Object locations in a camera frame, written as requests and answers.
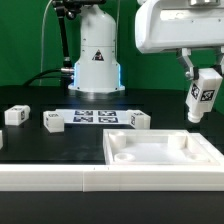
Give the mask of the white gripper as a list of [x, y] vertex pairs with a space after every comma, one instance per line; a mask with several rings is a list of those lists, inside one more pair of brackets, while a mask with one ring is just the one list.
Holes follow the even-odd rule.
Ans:
[[224, 0], [138, 0], [135, 43], [141, 53], [177, 50], [188, 80], [199, 79], [189, 48], [215, 50], [214, 69], [224, 77]]

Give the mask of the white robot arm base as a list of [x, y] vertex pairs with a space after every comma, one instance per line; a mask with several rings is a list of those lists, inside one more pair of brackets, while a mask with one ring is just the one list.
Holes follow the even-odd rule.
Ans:
[[83, 6], [81, 49], [70, 90], [86, 93], [123, 91], [121, 66], [115, 58], [116, 22], [97, 5]]

